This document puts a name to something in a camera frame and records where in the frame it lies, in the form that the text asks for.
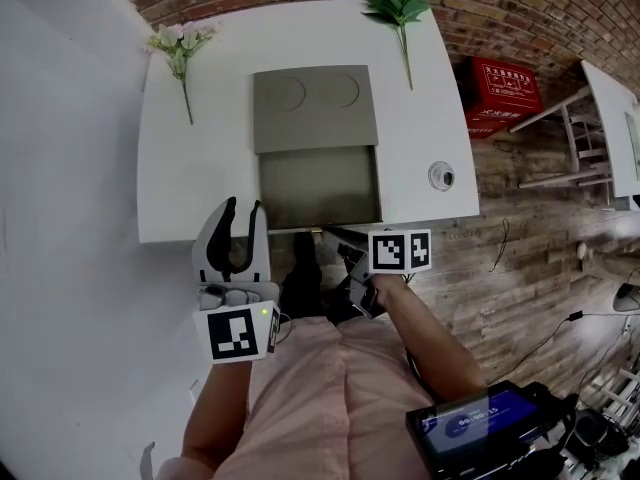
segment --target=hand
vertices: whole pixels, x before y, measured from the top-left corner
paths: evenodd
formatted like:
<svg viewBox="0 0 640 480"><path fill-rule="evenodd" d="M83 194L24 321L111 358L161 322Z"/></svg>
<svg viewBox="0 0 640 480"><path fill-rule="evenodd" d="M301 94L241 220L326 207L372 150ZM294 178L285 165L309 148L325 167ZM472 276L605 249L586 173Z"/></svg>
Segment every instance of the hand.
<svg viewBox="0 0 640 480"><path fill-rule="evenodd" d="M371 283L378 290L377 302L381 306L385 306L394 294L408 288L404 278L396 274L376 274Z"/></svg>

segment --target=red plastic crate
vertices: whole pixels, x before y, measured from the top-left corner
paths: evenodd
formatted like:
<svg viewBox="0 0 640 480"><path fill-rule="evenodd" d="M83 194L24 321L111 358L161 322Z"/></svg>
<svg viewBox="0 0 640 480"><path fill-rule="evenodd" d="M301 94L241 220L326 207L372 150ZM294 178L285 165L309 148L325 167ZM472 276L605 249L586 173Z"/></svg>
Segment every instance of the red plastic crate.
<svg viewBox="0 0 640 480"><path fill-rule="evenodd" d="M458 81L472 139L486 139L543 110L530 69L470 57L458 70Z"/></svg>

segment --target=blue screen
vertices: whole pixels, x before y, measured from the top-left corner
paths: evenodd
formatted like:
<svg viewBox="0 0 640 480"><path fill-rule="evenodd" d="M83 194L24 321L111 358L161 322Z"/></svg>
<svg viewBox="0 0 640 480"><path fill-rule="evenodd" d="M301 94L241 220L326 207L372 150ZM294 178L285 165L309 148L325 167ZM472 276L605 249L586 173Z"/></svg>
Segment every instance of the blue screen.
<svg viewBox="0 0 640 480"><path fill-rule="evenodd" d="M422 431L437 452L446 452L486 438L535 411L535 405L507 390L426 418Z"/></svg>

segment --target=forearm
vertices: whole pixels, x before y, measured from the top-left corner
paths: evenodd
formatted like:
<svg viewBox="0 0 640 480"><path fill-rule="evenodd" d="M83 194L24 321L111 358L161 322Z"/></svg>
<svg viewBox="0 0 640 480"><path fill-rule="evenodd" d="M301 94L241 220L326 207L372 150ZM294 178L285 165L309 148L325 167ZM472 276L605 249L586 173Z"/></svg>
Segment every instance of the forearm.
<svg viewBox="0 0 640 480"><path fill-rule="evenodd" d="M403 283L383 294L405 347L422 379L445 401L482 390L486 384L471 353L447 331L420 298Z"/></svg>
<svg viewBox="0 0 640 480"><path fill-rule="evenodd" d="M214 472L235 450L247 411L251 363L214 365L184 434L182 456Z"/></svg>

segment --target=tabletop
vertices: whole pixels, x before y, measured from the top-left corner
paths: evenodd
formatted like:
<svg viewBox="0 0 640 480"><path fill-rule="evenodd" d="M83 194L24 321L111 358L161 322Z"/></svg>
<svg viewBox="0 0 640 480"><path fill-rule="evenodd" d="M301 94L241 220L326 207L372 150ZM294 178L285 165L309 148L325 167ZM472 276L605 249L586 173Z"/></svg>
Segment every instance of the tabletop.
<svg viewBox="0 0 640 480"><path fill-rule="evenodd" d="M587 61L582 61L582 68L598 107L607 142L613 193L616 197L640 194L640 180L625 115L634 115L633 106L638 100L629 89Z"/></svg>
<svg viewBox="0 0 640 480"><path fill-rule="evenodd" d="M247 234L260 198L253 153L252 75L320 65L367 65L378 128L385 224L476 215L471 145L453 70L431 11L407 27L411 91L394 31L362 15L356 0L311 1L209 18L222 23L189 61L182 89L162 54L149 64L138 146L141 242L193 240L209 214L236 196L233 236ZM454 183L441 192L428 170L442 160Z"/></svg>

